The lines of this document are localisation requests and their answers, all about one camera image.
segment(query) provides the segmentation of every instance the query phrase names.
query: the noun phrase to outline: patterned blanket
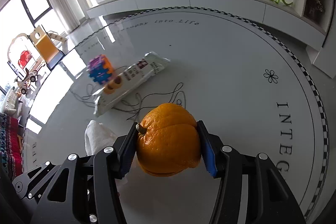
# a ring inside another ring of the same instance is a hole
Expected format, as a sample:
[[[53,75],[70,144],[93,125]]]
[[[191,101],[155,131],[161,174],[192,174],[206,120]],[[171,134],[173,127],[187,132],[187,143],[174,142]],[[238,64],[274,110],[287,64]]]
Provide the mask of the patterned blanket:
[[[22,174],[21,153],[17,138],[17,130],[17,119],[0,113],[1,163],[11,180]]]

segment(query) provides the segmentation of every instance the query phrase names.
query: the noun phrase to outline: round white table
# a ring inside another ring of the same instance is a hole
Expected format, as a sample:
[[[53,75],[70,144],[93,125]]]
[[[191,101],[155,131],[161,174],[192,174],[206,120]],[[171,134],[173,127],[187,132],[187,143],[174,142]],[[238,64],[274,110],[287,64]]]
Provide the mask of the round white table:
[[[328,166],[328,127],[313,80],[285,45],[248,20],[204,8],[148,10],[110,24],[110,30],[115,42],[105,30],[95,33],[41,87],[31,115],[43,121],[38,134],[26,130],[25,170],[47,160],[62,164],[71,153],[85,156],[84,132],[92,119],[118,136],[127,134],[132,114],[111,109],[94,118],[93,100],[84,96],[98,86],[83,69],[98,54],[118,68],[154,51],[171,63],[125,99],[136,103],[136,93],[168,93],[183,83],[185,98],[179,93],[176,100],[224,144],[241,154],[266,153],[309,220]],[[50,103],[46,97],[52,93],[56,99]],[[168,102],[170,96],[148,96],[143,106]],[[126,220],[134,224],[207,223],[219,185],[203,162],[168,178],[152,177],[135,165],[127,180],[118,191]]]

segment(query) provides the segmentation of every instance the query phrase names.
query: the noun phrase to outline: metal screw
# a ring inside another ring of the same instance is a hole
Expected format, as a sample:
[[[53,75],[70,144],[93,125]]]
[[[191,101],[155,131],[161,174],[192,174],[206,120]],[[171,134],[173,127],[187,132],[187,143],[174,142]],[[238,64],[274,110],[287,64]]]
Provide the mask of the metal screw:
[[[68,160],[75,160],[77,158],[76,154],[70,154]]]
[[[112,146],[105,147],[104,152],[105,153],[112,153],[113,152],[113,147]]]
[[[261,158],[262,160],[267,160],[268,156],[265,153],[260,153],[259,158]]]
[[[231,148],[230,146],[226,145],[226,146],[223,146],[223,147],[222,147],[222,150],[223,150],[224,152],[229,153],[229,152],[232,151],[232,148]]]
[[[17,193],[20,193],[23,189],[23,185],[22,185],[22,182],[18,181],[16,184],[15,184],[15,190]]]
[[[90,215],[90,222],[96,222],[97,217],[95,215]]]

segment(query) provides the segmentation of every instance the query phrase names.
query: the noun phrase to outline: colorful puzzle cube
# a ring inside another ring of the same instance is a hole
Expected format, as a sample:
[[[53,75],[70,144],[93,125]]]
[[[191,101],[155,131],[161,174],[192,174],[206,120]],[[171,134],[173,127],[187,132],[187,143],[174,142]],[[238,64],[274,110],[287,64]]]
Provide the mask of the colorful puzzle cube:
[[[94,82],[104,85],[112,79],[114,69],[105,54],[100,54],[90,60],[87,71]]]

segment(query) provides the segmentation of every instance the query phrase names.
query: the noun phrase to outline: window frame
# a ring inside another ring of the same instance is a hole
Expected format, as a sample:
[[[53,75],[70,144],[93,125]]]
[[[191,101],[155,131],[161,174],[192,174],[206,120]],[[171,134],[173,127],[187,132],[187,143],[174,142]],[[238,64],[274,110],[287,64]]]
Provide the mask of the window frame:
[[[25,0],[21,0],[21,2],[22,2],[22,5],[23,5],[23,7],[24,7],[24,9],[27,13],[27,16],[28,16],[30,22],[32,23],[32,25],[34,26],[34,28],[36,28],[36,26],[35,26],[36,22],[38,22],[44,15],[46,15],[46,13],[48,13],[50,10],[53,9],[53,7],[50,4],[50,1],[47,0],[47,2],[49,4],[49,8],[47,8],[43,13],[41,13],[36,19],[33,19]]]
[[[10,2],[11,0],[8,0],[2,7],[0,7],[0,11]],[[51,6],[51,3],[49,0],[47,0],[48,4],[49,4],[49,8],[47,8],[43,13],[41,13],[41,15],[39,15],[36,19],[33,19],[31,13],[29,12],[28,6],[25,2],[25,0],[21,0],[22,5],[26,11],[26,14],[31,22],[31,24],[33,25],[34,28],[36,28],[35,24],[36,22],[38,22],[44,15],[46,15],[50,10],[53,9],[53,7]],[[13,70],[13,72],[16,74],[16,76],[19,79],[23,79],[23,76],[20,72],[17,72],[14,70],[14,68],[9,64],[9,62],[7,62],[8,66]],[[0,92],[3,93],[4,95],[6,95],[6,91],[4,90],[4,88],[2,86],[0,86]]]

